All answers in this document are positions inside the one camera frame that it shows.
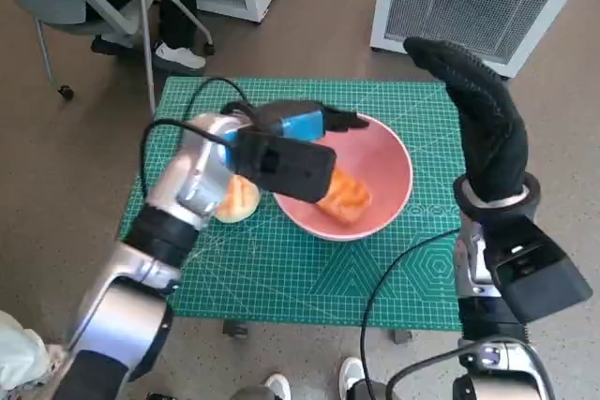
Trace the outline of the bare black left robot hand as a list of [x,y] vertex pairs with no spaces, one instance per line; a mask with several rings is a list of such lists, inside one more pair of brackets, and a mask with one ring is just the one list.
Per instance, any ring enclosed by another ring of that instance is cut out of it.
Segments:
[[275,136],[317,141],[327,132],[345,133],[369,127],[355,111],[343,111],[315,100],[282,99],[254,109],[258,127]]

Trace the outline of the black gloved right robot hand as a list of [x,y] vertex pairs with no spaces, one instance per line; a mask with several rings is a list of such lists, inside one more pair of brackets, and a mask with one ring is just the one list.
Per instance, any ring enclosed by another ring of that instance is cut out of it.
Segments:
[[528,138],[501,76],[448,41],[408,37],[404,49],[416,66],[445,84],[457,108],[466,176],[474,195],[485,203],[520,195]]

